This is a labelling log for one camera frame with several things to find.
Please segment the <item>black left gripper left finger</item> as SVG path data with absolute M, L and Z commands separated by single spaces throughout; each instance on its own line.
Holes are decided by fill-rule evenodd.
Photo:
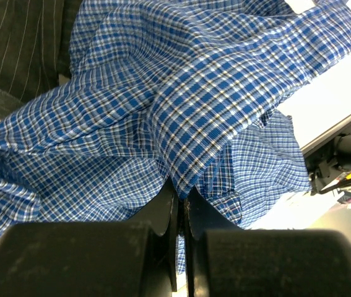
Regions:
M 122 222 L 14 225 L 0 237 L 0 296 L 171 296 L 177 216 L 166 181 Z

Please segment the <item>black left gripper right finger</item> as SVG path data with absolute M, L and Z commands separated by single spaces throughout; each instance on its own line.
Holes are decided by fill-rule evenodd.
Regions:
M 243 230 L 193 189 L 184 202 L 190 296 L 351 296 L 351 244 L 332 230 Z

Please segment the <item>blue plaid shirt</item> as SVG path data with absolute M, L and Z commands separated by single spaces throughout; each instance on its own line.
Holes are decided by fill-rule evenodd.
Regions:
M 247 228 L 311 189 L 278 106 L 351 54 L 351 10 L 317 1 L 84 1 L 66 84 L 0 122 L 0 236 L 125 220 L 173 181 Z

